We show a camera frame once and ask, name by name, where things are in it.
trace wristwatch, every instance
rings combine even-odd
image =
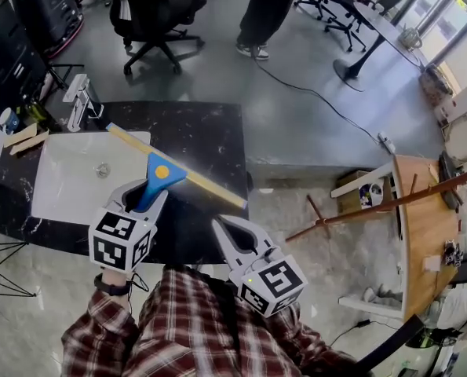
[[[110,296],[125,296],[130,292],[130,282],[128,280],[125,286],[108,285],[102,281],[101,273],[95,277],[93,284],[99,291],[106,292]]]

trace red plaid shirt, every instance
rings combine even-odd
[[[347,375],[354,360],[299,321],[292,305],[267,319],[236,298],[239,351],[201,274],[166,267],[140,312],[96,291],[62,337],[62,376]]]

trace concrete floor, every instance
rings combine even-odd
[[[272,194],[253,190],[249,197],[250,218],[268,231],[284,253],[292,254],[305,273],[309,285],[301,294],[301,320],[331,343],[341,332],[367,318],[399,327],[397,320],[375,317],[338,305],[342,295],[362,294],[367,286],[380,283],[396,290],[400,276],[396,271],[400,242],[395,220],[354,222],[332,228],[332,239],[322,231],[285,244],[284,239],[314,220],[305,202],[310,193],[323,214],[334,214],[336,203],[330,198],[331,184],[313,188],[276,188]],[[0,235],[0,242],[9,238]],[[162,266],[137,267],[150,289],[159,281]],[[51,377],[60,374],[64,331],[86,311],[93,293],[93,278],[98,267],[84,256],[27,246],[4,262],[0,272],[24,289],[37,292],[37,298],[0,296],[0,377]],[[213,276],[228,279],[229,268],[215,265]],[[137,320],[148,297],[134,290],[133,316]],[[335,348],[360,359],[384,342],[394,330],[379,324],[356,329],[341,337]],[[400,354],[376,369],[387,376],[399,363]]]
[[[129,59],[109,21],[102,2],[87,3],[86,22],[77,38],[58,57],[61,63],[83,63],[102,101],[190,100],[241,104],[246,157],[250,169],[279,165],[280,169],[311,167],[335,174],[344,168],[377,167],[388,153],[363,131],[336,115],[310,93],[289,89],[270,79],[249,58],[235,51],[239,23],[249,0],[208,0],[189,33],[206,41],[203,51],[182,60],[177,76],[159,49],[133,66],[126,78],[122,66]],[[329,3],[344,18],[341,7]],[[419,71],[386,43],[368,60],[363,77],[366,92],[350,89],[335,75],[337,58],[351,62],[360,57],[346,53],[345,34],[323,32],[324,24],[311,17],[311,6],[291,9],[269,41],[271,59],[262,65],[281,79],[313,88],[375,137],[384,131],[404,155],[436,158],[443,141],[436,120],[418,85]],[[371,45],[376,34],[362,27],[361,37]],[[139,43],[133,44],[135,51]],[[193,42],[173,42],[171,49],[185,55]]]

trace gray floor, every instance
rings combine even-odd
[[[321,171],[351,167],[377,167],[387,152],[364,132],[338,117],[310,93],[291,90],[270,79],[250,59],[235,51],[239,23],[249,0],[208,0],[197,13],[189,33],[201,35],[204,50],[183,60],[176,76],[158,49],[133,66],[126,78],[128,60],[122,38],[114,33],[104,4],[85,9],[86,23],[76,40],[57,61],[83,63],[103,101],[190,100],[238,103],[243,107],[246,157],[250,167],[284,165]],[[343,16],[333,5],[332,10]],[[418,85],[418,69],[386,43],[369,59],[363,77],[370,81],[364,93],[341,82],[333,60],[355,61],[346,53],[345,34],[323,32],[324,24],[311,18],[316,9],[291,9],[280,30],[269,41],[272,58],[263,65],[287,82],[313,88],[344,115],[374,136],[384,131],[404,155],[437,157],[443,147],[439,129]],[[370,45],[376,34],[362,27]],[[134,43],[134,50],[140,44]],[[176,54],[195,48],[192,42],[173,42]]]

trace black marble countertop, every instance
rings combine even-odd
[[[67,132],[70,107],[50,111]],[[109,102],[101,120],[86,120],[85,131],[110,122],[127,131],[150,131],[151,145],[241,197],[247,197],[242,114],[238,105],[202,102]],[[88,255],[88,226],[31,216],[42,144],[0,159],[0,233],[28,243]],[[190,181],[169,188],[157,223],[155,247],[146,262],[222,263],[210,222],[217,214],[248,218],[239,209]]]

